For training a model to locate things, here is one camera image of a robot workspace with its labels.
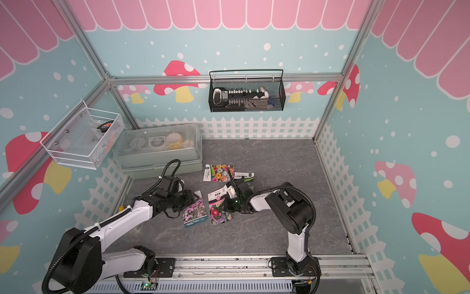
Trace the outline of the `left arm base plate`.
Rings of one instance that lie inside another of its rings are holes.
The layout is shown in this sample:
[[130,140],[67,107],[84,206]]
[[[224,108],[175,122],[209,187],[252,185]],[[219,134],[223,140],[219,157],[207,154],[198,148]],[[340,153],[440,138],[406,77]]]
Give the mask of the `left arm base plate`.
[[175,258],[155,258],[152,262],[145,262],[141,269],[128,271],[124,278],[172,278],[175,270]]

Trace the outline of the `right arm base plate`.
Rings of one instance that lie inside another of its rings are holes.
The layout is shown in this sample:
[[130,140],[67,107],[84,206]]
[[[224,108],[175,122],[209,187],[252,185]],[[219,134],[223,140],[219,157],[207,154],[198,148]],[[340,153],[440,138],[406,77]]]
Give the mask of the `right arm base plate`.
[[319,260],[307,256],[303,261],[296,262],[290,257],[273,257],[268,262],[273,277],[306,277],[317,278],[321,276]]

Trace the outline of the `multicolour ranunculus seed packet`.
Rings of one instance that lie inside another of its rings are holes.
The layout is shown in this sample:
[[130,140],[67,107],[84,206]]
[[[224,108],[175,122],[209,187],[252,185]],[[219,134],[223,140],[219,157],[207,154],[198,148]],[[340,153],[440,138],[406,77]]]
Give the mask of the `multicolour ranunculus seed packet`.
[[203,182],[228,182],[230,175],[235,176],[234,165],[206,164],[204,167]]

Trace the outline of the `green gourd seed packet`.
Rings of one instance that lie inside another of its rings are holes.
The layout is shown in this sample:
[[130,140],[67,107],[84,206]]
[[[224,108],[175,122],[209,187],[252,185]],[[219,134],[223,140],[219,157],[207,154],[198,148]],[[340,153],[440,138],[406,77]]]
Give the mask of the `green gourd seed packet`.
[[244,182],[248,185],[248,187],[253,191],[254,190],[254,179],[255,173],[254,172],[235,172],[234,175],[235,180],[243,179]]

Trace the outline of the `purple flower seed packet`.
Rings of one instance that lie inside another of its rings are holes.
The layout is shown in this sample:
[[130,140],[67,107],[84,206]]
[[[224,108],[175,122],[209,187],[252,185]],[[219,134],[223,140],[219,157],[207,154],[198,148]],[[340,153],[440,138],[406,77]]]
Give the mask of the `purple flower seed packet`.
[[208,220],[208,214],[201,191],[196,191],[193,194],[195,196],[195,202],[189,205],[184,210],[183,214],[185,227],[191,227]]

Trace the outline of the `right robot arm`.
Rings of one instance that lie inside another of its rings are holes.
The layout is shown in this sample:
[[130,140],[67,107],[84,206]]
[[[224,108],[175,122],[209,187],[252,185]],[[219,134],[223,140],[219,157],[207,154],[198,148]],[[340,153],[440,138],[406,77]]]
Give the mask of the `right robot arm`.
[[310,198],[289,182],[261,192],[253,192],[243,179],[231,180],[222,188],[221,200],[227,212],[253,214],[270,210],[288,232],[286,267],[294,276],[311,271],[321,275],[319,262],[308,249],[310,230],[317,218]]

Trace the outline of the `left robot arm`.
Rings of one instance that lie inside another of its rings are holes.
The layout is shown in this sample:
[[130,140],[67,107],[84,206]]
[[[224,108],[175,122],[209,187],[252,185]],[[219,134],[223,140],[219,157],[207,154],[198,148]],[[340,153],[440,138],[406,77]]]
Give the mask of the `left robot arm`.
[[135,197],[122,212],[97,222],[83,230],[72,228],[62,236],[48,267],[41,290],[52,294],[50,282],[62,285],[57,293],[71,291],[83,294],[96,282],[118,278],[125,272],[135,272],[147,278],[157,275],[160,267],[155,252],[134,246],[127,251],[107,253],[106,250],[120,237],[160,213],[172,209],[179,214],[199,199],[184,182],[175,176],[161,176],[159,181]]

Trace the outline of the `pink mixed flower seed packet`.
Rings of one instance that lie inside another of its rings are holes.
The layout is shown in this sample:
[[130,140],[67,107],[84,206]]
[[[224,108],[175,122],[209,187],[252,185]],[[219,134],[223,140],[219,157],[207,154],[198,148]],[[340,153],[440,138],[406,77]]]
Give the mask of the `pink mixed flower seed packet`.
[[228,192],[225,186],[208,194],[211,225],[223,224],[232,219],[227,208],[227,196]]

